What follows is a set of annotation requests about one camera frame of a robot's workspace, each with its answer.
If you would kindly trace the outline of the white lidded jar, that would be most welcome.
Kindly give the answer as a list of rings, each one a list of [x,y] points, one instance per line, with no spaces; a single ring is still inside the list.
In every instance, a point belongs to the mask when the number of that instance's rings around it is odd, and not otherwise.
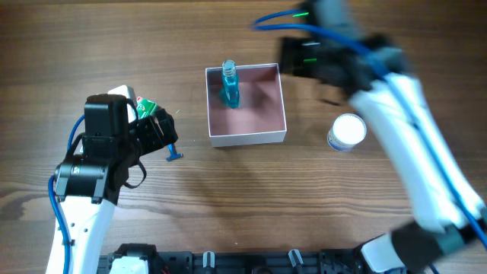
[[[334,121],[327,141],[337,151],[351,151],[366,135],[367,127],[363,119],[353,113],[344,113]]]

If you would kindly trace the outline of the teal liquid bottle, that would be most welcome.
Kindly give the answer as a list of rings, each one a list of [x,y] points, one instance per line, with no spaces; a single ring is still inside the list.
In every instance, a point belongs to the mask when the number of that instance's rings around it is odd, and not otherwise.
[[[238,108],[240,104],[239,76],[237,66],[231,59],[225,60],[221,66],[221,78],[223,87],[220,91],[220,98],[224,105],[232,109]]]

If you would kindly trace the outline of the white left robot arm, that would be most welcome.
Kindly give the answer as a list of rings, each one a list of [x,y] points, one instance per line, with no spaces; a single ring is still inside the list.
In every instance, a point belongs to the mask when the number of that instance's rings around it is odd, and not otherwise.
[[[95,273],[103,239],[128,182],[131,167],[142,167],[141,156],[174,144],[173,117],[163,108],[129,120],[136,104],[120,94],[87,98],[82,133],[71,132],[64,160],[48,182],[56,230],[48,273]]]

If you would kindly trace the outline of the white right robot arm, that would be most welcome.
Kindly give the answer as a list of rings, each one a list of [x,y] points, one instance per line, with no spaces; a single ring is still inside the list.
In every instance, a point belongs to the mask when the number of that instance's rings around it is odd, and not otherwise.
[[[289,11],[285,74],[340,88],[368,124],[409,196],[410,223],[358,245],[356,273],[421,273],[473,242],[486,241],[486,205],[470,186],[436,125],[419,79],[387,36],[367,35],[341,1],[305,1]]]

